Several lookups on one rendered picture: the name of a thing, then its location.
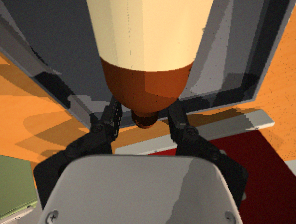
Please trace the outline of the red crate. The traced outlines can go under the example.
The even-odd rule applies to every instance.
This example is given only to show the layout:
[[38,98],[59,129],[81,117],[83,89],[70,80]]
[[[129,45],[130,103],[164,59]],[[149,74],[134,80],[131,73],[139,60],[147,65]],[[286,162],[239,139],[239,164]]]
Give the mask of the red crate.
[[296,224],[296,176],[259,129],[209,142],[249,172],[238,211],[243,224]]

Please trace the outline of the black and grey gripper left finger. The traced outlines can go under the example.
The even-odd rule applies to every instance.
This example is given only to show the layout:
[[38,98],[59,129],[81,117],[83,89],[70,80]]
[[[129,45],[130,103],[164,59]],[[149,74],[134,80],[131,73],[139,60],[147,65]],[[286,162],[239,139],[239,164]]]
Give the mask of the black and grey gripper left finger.
[[75,159],[94,154],[113,154],[111,143],[118,138],[122,119],[122,106],[112,95],[109,107],[105,106],[100,122],[90,132],[68,144],[33,170],[42,210],[65,168]]

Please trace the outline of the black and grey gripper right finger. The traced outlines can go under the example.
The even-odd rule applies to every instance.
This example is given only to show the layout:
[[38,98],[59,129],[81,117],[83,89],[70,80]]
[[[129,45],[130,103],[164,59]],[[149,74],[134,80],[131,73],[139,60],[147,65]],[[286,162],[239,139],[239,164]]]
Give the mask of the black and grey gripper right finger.
[[197,128],[190,126],[179,98],[169,106],[167,117],[171,140],[177,144],[175,155],[194,156],[212,162],[221,172],[239,211],[249,176],[246,168],[220,153],[215,145],[199,135]]

